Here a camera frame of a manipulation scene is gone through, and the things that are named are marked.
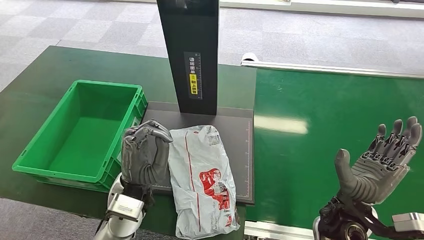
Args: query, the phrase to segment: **robotic arm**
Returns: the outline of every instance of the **robotic arm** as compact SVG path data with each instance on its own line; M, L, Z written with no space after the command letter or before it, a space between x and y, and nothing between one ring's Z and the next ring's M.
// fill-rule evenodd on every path
M151 160L149 136L155 137L156 154ZM153 203L152 185L166 173L170 132L152 119L125 131L122 139L121 173L114 181L108 196L105 215L107 223L100 222L94 240L130 240L135 236Z
M422 126L415 116L408 118L400 135L402 127L402 120L396 120L385 139L386 126L378 126L374 141L352 168L349 152L338 151L334 165L340 189L313 222L315 240L367 240L371 233L393 240L424 239L424 214L394 215L394 226L385 226L372 207L381 204L408 173L421 141Z

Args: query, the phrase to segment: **black mat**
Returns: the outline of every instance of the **black mat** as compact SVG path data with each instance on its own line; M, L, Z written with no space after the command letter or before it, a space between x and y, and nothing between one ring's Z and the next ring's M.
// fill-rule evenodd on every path
M219 107L216 116L180 113L176 103L149 102L143 122L156 119L169 130L198 125L214 126L221 137L234 178L236 200L254 204L253 111ZM156 152L155 141L149 141ZM153 187L156 192L172 194L169 170L166 178Z

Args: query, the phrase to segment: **white plastic mailer bag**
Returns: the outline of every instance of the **white plastic mailer bag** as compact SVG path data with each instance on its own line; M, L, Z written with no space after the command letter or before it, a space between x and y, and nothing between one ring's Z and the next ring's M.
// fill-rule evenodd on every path
M169 171L178 214L175 235L202 239L239 229L236 186L217 129L171 130Z

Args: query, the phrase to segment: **black panel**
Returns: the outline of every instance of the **black panel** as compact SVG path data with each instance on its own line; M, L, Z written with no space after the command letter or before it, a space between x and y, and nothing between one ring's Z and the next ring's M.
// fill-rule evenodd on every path
M180 112L216 115L219 0L157 0L157 6Z

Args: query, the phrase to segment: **green storage bin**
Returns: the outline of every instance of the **green storage bin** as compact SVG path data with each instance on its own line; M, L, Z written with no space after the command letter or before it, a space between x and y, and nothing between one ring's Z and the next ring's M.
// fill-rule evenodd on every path
M77 80L12 169L42 183L108 192L121 172L124 130L140 123L147 104L141 86Z

